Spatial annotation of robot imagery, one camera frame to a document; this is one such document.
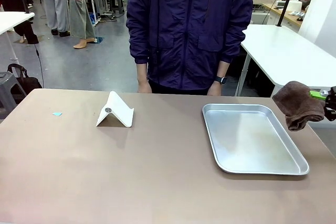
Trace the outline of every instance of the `jacket sleeve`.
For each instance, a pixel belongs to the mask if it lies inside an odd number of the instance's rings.
[[[128,0],[127,24],[130,33],[130,52],[136,64],[148,62],[149,0]]]
[[[253,0],[233,0],[221,61],[231,63],[239,54],[240,44],[245,39],[243,30],[251,21]]]

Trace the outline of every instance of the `gray pants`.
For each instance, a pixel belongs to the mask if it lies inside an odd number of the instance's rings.
[[[70,32],[79,39],[95,38],[85,0],[70,0]]]
[[[44,0],[48,27],[60,32],[69,30],[69,10],[67,0]]]

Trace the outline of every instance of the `metal tray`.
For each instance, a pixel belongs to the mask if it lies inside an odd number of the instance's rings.
[[[306,175],[309,165],[272,110],[208,104],[205,124],[217,164],[228,173]]]

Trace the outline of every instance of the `white folded stand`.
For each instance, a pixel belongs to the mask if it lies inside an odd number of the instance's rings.
[[[132,126],[134,109],[130,109],[114,91],[110,92],[107,103],[101,109],[96,127],[111,113],[126,127]]]

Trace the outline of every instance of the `gray stool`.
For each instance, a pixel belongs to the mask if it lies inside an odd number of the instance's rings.
[[[26,92],[17,82],[15,76],[12,73],[0,72],[0,102],[6,110],[5,113],[0,113],[0,119],[6,118],[6,116],[8,116],[8,114],[11,113],[16,107],[16,102],[11,93],[11,89],[15,85],[17,85],[18,90],[24,97],[27,96]]]
[[[124,9],[124,3],[122,2],[122,0],[117,0],[118,5],[116,5],[116,0],[111,0],[110,1],[110,12],[116,12],[118,11],[119,14],[122,14],[125,12]]]

